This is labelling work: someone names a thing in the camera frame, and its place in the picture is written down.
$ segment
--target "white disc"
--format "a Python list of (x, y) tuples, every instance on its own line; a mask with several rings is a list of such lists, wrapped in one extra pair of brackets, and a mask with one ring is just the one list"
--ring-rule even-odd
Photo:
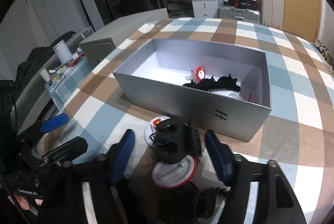
[(159, 122), (167, 120), (169, 118), (170, 117), (167, 117), (167, 116), (159, 116), (159, 117), (155, 117), (148, 123), (144, 131), (144, 138), (148, 146), (155, 147), (150, 137), (152, 137), (152, 135), (154, 135), (157, 132), (155, 129), (156, 125)]
[(180, 162), (173, 165), (159, 162), (153, 169), (152, 178), (162, 188), (178, 188), (191, 180), (195, 170), (195, 159), (187, 155)]

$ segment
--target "finger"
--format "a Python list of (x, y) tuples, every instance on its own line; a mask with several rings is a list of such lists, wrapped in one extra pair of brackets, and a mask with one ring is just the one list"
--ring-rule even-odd
[(29, 203), (26, 200), (26, 198), (18, 194), (14, 194), (14, 197), (16, 198), (17, 202), (19, 203), (19, 205), (21, 206), (23, 210), (29, 210)]
[(41, 206), (43, 203), (43, 200), (35, 199), (35, 202), (37, 205)]

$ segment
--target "checkered blanket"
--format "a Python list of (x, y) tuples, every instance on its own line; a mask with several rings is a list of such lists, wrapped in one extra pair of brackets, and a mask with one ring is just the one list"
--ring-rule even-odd
[[(334, 81), (330, 66), (308, 41), (261, 25), (220, 19), (169, 19), (147, 23), (104, 59), (66, 102), (69, 124), (50, 133), (50, 149), (75, 136), (88, 151), (82, 162), (105, 153), (127, 128), (136, 146), (125, 171), (142, 209), (156, 222), (158, 187), (150, 172), (154, 162), (144, 140), (147, 122), (158, 114), (134, 106), (123, 94), (113, 71), (149, 39), (195, 39), (264, 50), (267, 54), (272, 112), (249, 142), (218, 135), (234, 152), (254, 162), (278, 161), (300, 202), (308, 223), (321, 223), (334, 200)], [(203, 156), (193, 181), (199, 188), (220, 185), (202, 142)], [(251, 187), (245, 223), (251, 223), (257, 185)], [(223, 203), (217, 205), (216, 223)]]

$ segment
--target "white suitcase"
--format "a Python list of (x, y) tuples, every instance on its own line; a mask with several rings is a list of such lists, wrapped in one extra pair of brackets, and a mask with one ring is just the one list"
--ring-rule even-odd
[(282, 29), (284, 0), (257, 0), (261, 12), (261, 25)]

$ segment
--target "wooden door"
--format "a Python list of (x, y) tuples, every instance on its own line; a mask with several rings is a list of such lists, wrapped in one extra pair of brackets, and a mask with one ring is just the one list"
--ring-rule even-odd
[(284, 0), (283, 30), (315, 42), (322, 0)]

